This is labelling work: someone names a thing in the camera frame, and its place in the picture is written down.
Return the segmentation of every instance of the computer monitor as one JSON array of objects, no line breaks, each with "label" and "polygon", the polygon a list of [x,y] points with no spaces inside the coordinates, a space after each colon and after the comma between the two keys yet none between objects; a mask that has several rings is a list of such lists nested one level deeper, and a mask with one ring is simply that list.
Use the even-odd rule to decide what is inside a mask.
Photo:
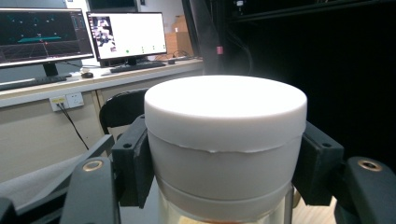
[{"label": "computer monitor", "polygon": [[166,54],[161,12],[87,12],[93,48],[101,66],[114,61],[136,64],[136,59]]},{"label": "computer monitor", "polygon": [[0,8],[0,69],[43,64],[56,76],[55,63],[92,58],[81,9]]}]

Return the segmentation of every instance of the white lid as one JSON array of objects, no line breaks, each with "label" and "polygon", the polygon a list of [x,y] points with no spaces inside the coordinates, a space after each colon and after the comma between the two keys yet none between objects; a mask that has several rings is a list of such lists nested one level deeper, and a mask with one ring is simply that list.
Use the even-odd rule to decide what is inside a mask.
[{"label": "white lid", "polygon": [[302,135],[306,96],[259,77],[183,77],[148,90],[145,116],[153,134],[177,146],[254,152]]}]

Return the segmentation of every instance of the chair backrest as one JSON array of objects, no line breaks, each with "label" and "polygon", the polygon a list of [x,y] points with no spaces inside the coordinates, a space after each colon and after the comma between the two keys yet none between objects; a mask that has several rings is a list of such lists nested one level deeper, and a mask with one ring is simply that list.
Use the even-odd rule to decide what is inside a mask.
[{"label": "chair backrest", "polygon": [[103,132],[109,134],[108,128],[131,124],[145,113],[145,94],[148,89],[124,91],[109,98],[99,112]]}]

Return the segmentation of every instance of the wall socket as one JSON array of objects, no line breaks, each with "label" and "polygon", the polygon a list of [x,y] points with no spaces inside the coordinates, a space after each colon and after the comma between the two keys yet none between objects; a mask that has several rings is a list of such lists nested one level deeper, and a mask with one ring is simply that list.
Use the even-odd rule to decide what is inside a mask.
[{"label": "wall socket", "polygon": [[51,97],[49,98],[49,102],[53,111],[61,110],[61,108],[58,106],[61,104],[63,104],[65,109],[84,105],[81,92]]}]

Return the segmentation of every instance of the desk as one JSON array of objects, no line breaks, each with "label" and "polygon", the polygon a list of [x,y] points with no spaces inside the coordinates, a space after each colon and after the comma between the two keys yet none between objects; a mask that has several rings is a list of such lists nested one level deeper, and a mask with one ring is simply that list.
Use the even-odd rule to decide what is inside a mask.
[{"label": "desk", "polygon": [[81,79],[0,92],[0,183],[76,157],[86,151],[73,126],[53,112],[49,98],[81,92],[84,106],[68,109],[85,143],[92,146],[103,136],[101,105],[121,92],[152,87],[178,77],[200,76],[199,60],[160,68]]}]

